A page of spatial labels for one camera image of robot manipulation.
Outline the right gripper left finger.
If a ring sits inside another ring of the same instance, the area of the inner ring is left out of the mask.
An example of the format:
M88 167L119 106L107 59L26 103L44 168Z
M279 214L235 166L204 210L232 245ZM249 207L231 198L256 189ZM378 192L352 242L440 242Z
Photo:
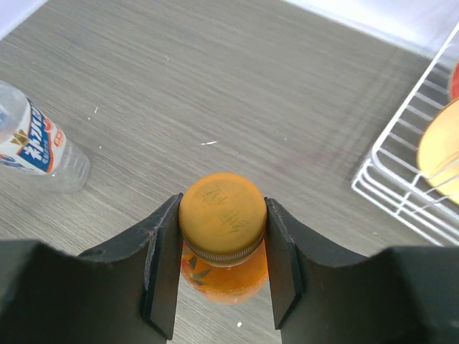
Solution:
M3 343L165 343L176 315L180 195L74 256L32 239L1 243Z

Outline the clear plastic water bottle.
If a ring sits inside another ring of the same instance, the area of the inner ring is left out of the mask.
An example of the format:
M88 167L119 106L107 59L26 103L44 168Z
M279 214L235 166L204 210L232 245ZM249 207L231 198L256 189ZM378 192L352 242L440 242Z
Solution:
M45 191L73 192L86 183L89 158L21 90L1 82L1 166Z

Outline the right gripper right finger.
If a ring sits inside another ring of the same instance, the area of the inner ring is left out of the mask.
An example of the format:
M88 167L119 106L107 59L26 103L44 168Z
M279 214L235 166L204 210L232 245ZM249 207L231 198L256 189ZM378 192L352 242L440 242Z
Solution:
M283 343L456 343L458 249L388 247L365 257L266 201L275 328Z

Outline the orange juice bottle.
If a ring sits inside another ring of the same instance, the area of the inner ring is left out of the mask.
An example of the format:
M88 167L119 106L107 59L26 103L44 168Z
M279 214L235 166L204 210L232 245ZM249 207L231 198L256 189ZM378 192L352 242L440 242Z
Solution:
M208 300L236 305L256 295L268 282L265 245L261 244L245 262L217 267L198 258L186 244L182 247L181 275Z

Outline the orange bottle cap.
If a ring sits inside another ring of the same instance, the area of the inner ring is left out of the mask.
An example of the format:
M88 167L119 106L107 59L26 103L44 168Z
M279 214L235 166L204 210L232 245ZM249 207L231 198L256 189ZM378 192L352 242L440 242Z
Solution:
M179 204L179 227L186 245L214 266L248 260L264 239L267 220L259 188L235 173L200 178Z

